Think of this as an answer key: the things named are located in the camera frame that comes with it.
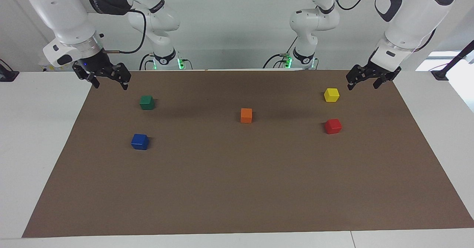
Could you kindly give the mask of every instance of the brown table surface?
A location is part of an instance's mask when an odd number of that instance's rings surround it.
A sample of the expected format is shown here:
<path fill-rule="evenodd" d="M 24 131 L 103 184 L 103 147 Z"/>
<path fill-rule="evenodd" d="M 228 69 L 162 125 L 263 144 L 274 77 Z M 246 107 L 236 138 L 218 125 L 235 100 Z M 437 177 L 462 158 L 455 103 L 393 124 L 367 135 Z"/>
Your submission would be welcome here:
<path fill-rule="evenodd" d="M 101 79 L 23 236 L 473 228 L 396 87 L 349 92 L 346 73 L 135 72 L 128 91 Z"/>

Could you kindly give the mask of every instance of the white table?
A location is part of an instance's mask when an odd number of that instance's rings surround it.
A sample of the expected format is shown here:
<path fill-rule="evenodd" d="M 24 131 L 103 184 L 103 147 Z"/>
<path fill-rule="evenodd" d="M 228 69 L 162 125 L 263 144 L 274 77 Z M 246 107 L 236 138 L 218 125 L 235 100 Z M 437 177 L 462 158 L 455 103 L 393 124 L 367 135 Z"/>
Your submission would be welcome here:
<path fill-rule="evenodd" d="M 474 113 L 430 73 L 401 72 L 395 84 L 474 216 Z M 474 247 L 474 229 L 19 239 L 89 88 L 71 72 L 21 73 L 13 83 L 0 83 L 1 248 Z"/>

